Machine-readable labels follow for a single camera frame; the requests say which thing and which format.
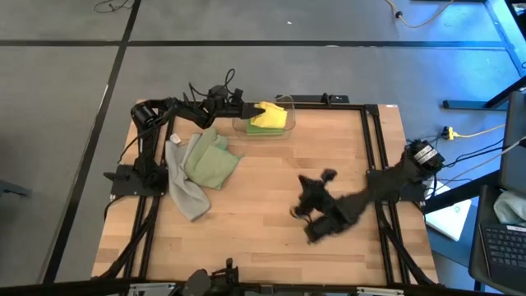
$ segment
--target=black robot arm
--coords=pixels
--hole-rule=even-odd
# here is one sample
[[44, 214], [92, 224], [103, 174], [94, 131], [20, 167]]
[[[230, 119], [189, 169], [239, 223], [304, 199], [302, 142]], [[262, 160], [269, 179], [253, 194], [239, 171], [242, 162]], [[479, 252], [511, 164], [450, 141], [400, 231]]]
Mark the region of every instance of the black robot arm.
[[134, 141], [139, 144], [138, 156], [133, 166], [119, 165], [116, 173], [104, 173], [113, 181], [112, 194], [117, 197], [162, 195], [168, 184], [168, 172], [155, 161], [160, 128], [175, 117], [185, 118], [205, 129], [216, 118], [249, 119], [265, 112], [254, 107], [253, 103], [243, 102], [241, 97], [242, 90], [230, 93], [223, 85], [211, 88], [201, 102], [191, 102], [183, 94], [183, 101], [176, 98], [148, 99], [135, 104], [131, 108], [131, 119], [137, 128]]

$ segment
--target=yellow cable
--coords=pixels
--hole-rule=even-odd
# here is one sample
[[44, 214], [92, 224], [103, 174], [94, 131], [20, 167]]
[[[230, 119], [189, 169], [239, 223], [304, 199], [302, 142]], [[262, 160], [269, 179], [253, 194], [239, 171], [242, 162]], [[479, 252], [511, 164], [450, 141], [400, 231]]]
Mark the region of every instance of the yellow cable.
[[[396, 17], [396, 12], [399, 12], [398, 8], [396, 8], [395, 4], [391, 1], [391, 0], [385, 0], [387, 3], [389, 3], [389, 5], [391, 5], [391, 8], [393, 9], [394, 13], [395, 13], [395, 17]], [[442, 12], [444, 12], [444, 10], [449, 6], [451, 5], [451, 3], [453, 3], [454, 0], [450, 0], [447, 4], [444, 5], [443, 8], [441, 8], [432, 18], [430, 18], [429, 20], [423, 22], [422, 24], [420, 25], [410, 25], [407, 23], [407, 21], [405, 21], [404, 17], [403, 16], [399, 16], [399, 19], [404, 23], [404, 25], [406, 25], [408, 28], [412, 28], [412, 29], [416, 29], [416, 28], [420, 28], [421, 26], [423, 25], [427, 25], [429, 24], [430, 22], [434, 21]]]
[[457, 137], [473, 137], [473, 136], [480, 136], [480, 135], [483, 135], [483, 134], [485, 134], [485, 133], [487, 133], [487, 132], [495, 131], [496, 129], [501, 128], [501, 127], [504, 127], [504, 126], [505, 126], [505, 124], [501, 124], [501, 125], [498, 126], [498, 127], [493, 127], [493, 128], [490, 128], [490, 129], [488, 129], [488, 130], [486, 130], [486, 131], [477, 132], [477, 133], [474, 133], [474, 134], [472, 134], [472, 135], [459, 135], [458, 133], [453, 132], [453, 136], [457, 136]]

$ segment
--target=power cord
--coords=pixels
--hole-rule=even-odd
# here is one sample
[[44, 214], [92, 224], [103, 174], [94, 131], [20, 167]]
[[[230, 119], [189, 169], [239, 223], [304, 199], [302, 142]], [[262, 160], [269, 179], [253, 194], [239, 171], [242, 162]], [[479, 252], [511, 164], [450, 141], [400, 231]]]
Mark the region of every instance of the power cord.
[[463, 171], [462, 173], [459, 173], [458, 175], [454, 176], [450, 181], [444, 183], [444, 184], [443, 184], [442, 186], [440, 186], [437, 190], [440, 190], [441, 188], [443, 188], [443, 187], [446, 186], [447, 184], [449, 184], [449, 183], [451, 183], [451, 182], [457, 180], [459, 177], [465, 175], [466, 173], [469, 173], [469, 172], [471, 172], [472, 170], [477, 169], [477, 168], [483, 166], [484, 164], [487, 164], [487, 163], [491, 162], [492, 160], [496, 159], [497, 157], [502, 156], [502, 155], [508, 153], [510, 150], [512, 150], [512, 149], [514, 149], [516, 146], [518, 146], [518, 145], [520, 144], [521, 141], [524, 141], [524, 140], [526, 140], [526, 136], [523, 136], [520, 140], [516, 141], [516, 142], [515, 142], [514, 144], [512, 144], [511, 146], [509, 146], [509, 147], [507, 147], [506, 149], [504, 149], [504, 150], [503, 150], [501, 153], [499, 153], [498, 155], [495, 155], [495, 156], [491, 157], [489, 160], [486, 160], [486, 161], [484, 161], [484, 162], [482, 162], [482, 163], [480, 163], [480, 164], [477, 164], [477, 165], [475, 165], [474, 167], [472, 167], [471, 169], [468, 169], [468, 170], [466, 170], [466, 171]]
[[429, 24], [430, 22], [434, 21], [440, 14], [442, 14], [442, 12], [444, 12], [444, 10], [449, 7], [449, 5], [451, 5], [451, 3], [453, 3], [454, 0], [450, 0], [447, 4], [445, 4], [432, 18], [430, 18], [429, 20], [427, 21], [424, 21], [422, 24], [420, 25], [410, 25], [408, 24], [407, 21], [405, 21], [404, 19], [404, 14], [398, 10], [398, 8], [396, 8], [395, 4], [391, 1], [391, 0], [385, 0], [387, 3], [389, 3], [389, 5], [391, 6], [391, 9], [393, 10], [394, 12], [394, 17], [400, 19], [402, 21], [402, 23], [404, 23], [404, 25], [406, 25], [408, 28], [411, 28], [411, 29], [416, 29], [416, 28], [420, 28], [421, 26], [424, 26], [424, 25], [427, 25]]
[[[115, 1], [115, 0], [104, 0], [104, 1], [98, 2], [97, 4], [95, 4], [93, 6], [93, 11], [97, 12], [97, 13], [110, 13], [110, 12], [116, 12], [117, 10], [119, 10], [121, 8], [132, 9], [132, 7], [133, 7], [133, 3], [129, 7], [126, 6], [126, 3], [128, 3], [130, 0], [124, 0], [124, 2], [121, 5], [117, 5], [116, 7], [112, 5], [111, 2], [113, 2], [113, 1]], [[99, 6], [103, 5], [103, 4], [106, 4], [106, 3], [108, 3], [108, 6], [109, 6], [108, 10], [100, 10], [100, 9], [97, 8], [97, 7], [99, 7]]]
[[463, 156], [468, 156], [468, 155], [474, 155], [474, 154], [477, 154], [477, 153], [479, 153], [479, 152], [481, 152], [481, 151], [484, 151], [484, 150], [486, 150], [486, 149], [488, 149], [488, 148], [492, 148], [492, 147], [495, 146], [495, 145], [499, 145], [499, 144], [502, 143], [503, 141], [504, 141], [504, 138], [502, 138], [502, 139], [501, 139], [500, 141], [498, 141], [497, 143], [493, 143], [493, 144], [491, 144], [491, 145], [489, 145], [489, 146], [486, 146], [486, 147], [484, 147], [484, 148], [481, 148], [481, 149], [479, 149], [479, 150], [476, 150], [476, 151], [473, 151], [473, 152], [469, 152], [469, 153], [466, 153], [466, 154], [459, 155], [459, 156], [456, 158], [456, 160], [454, 160], [454, 162], [452, 162], [451, 164], [447, 164], [446, 166], [447, 166], [448, 168], [452, 168], [456, 163], [458, 163], [458, 162], [460, 161], [460, 159], [461, 159]]
[[493, 132], [502, 127], [505, 127], [505, 124], [501, 124], [500, 126], [492, 127], [490, 129], [487, 129], [486, 131], [476, 132], [471, 135], [460, 135], [457, 132], [455, 132], [452, 127], [444, 127], [444, 130], [442, 131], [442, 135], [446, 140], [453, 141], [456, 137], [470, 138], [474, 136], [480, 136], [488, 132]]

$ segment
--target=black stand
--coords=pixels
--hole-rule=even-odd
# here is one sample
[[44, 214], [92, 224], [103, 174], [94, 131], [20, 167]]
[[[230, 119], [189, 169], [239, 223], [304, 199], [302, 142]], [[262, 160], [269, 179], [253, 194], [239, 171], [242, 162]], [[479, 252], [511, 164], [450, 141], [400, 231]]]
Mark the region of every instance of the black stand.
[[511, 93], [526, 86], [526, 76], [517, 80], [514, 84], [496, 95], [487, 102], [467, 101], [467, 100], [445, 100], [444, 109], [464, 109], [464, 110], [496, 110], [506, 111], [508, 109], [508, 98]]
[[31, 190], [0, 180], [0, 197], [3, 193], [15, 193], [22, 197], [28, 197], [31, 194]]

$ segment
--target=gray floor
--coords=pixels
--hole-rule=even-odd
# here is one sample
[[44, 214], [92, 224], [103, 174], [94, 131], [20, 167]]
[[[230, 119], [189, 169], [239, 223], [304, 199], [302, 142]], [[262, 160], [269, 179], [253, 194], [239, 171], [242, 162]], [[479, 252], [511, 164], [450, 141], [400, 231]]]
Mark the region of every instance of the gray floor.
[[[121, 39], [129, 11], [96, 14], [96, 2], [52, 0], [46, 6], [37, 0], [2, 1], [0, 39]], [[395, 2], [414, 23], [441, 5]], [[337, 0], [330, 5], [298, 0], [143, 1], [131, 38], [500, 40], [482, 4], [455, 3], [436, 22], [410, 30], [392, 21], [381, 0]], [[116, 52], [116, 47], [0, 47], [0, 179], [34, 191], [30, 198], [0, 199], [1, 286], [39, 281]], [[189, 81], [206, 90], [220, 83], [230, 67], [238, 72], [233, 86], [244, 89], [248, 100], [330, 92], [349, 95], [355, 103], [398, 104], [406, 136], [412, 138], [434, 135], [445, 125], [472, 133], [502, 124], [504, 113], [445, 111], [439, 104], [443, 99], [490, 99], [519, 78], [504, 49], [128, 48], [59, 280], [90, 276], [111, 185], [102, 172], [115, 169], [133, 103], [180, 95]], [[452, 160], [501, 138], [498, 131], [441, 141], [439, 148]], [[440, 177], [451, 178], [476, 163], [466, 161]], [[496, 168], [498, 162], [493, 162], [467, 177]], [[446, 260], [436, 257], [441, 282], [458, 286], [447, 276], [453, 267]]]

